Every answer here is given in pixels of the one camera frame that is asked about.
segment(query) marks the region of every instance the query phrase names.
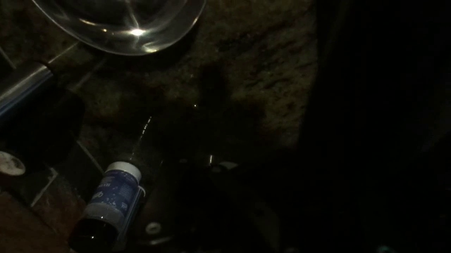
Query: speckled countertop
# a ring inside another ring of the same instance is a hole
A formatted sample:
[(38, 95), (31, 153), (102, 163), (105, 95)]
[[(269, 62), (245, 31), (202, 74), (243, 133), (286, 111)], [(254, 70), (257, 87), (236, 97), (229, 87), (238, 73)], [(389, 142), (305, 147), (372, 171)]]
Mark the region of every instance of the speckled countertop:
[[(31, 1), (0, 3), (0, 46), (16, 65), (74, 42)], [(141, 157), (152, 149), (240, 160), (296, 143), (317, 69), (315, 10), (312, 0), (207, 1), (169, 50), (123, 57), (78, 46), (54, 69), (86, 102), (79, 136), (102, 166), (130, 153), (150, 117), (152, 147)]]

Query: bottle label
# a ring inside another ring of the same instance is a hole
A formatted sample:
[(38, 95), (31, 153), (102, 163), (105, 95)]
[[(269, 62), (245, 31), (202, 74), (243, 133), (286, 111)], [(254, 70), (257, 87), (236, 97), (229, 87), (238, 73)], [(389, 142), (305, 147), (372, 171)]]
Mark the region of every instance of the bottle label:
[(136, 199), (137, 191), (138, 183), (131, 174), (112, 170), (102, 180), (89, 205), (109, 205), (126, 216)]

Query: bottle cap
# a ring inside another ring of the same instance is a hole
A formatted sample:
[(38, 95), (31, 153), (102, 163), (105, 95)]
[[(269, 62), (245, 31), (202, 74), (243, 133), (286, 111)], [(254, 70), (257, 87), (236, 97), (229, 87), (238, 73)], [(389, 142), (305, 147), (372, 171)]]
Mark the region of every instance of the bottle cap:
[(106, 171), (112, 171), (112, 170), (121, 170), (126, 171), (128, 174), (131, 174), (133, 177), (136, 177), (136, 180), (140, 183), (141, 181), (141, 171), (137, 166), (127, 163), (127, 161), (116, 161), (112, 163), (109, 166), (109, 169)]

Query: granite countertop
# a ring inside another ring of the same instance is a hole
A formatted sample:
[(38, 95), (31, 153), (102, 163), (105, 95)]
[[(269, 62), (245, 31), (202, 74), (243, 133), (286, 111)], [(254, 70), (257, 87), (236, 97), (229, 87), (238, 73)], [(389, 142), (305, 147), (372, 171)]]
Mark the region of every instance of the granite countertop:
[[(143, 164), (152, 152), (240, 161), (292, 147), (317, 69), (312, 1), (207, 1), (196, 29), (150, 56), (76, 46), (54, 69), (86, 102), (81, 140), (106, 166), (131, 152), (154, 117)], [(16, 65), (74, 42), (31, 1), (0, 3), (0, 46)]]

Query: blue label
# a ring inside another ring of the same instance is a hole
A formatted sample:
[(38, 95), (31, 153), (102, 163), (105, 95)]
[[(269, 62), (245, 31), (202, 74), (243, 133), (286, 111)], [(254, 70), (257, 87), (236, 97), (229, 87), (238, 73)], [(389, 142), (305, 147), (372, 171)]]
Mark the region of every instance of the blue label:
[(137, 180), (120, 170), (112, 170), (102, 180), (90, 202), (103, 202), (127, 215), (138, 191)]

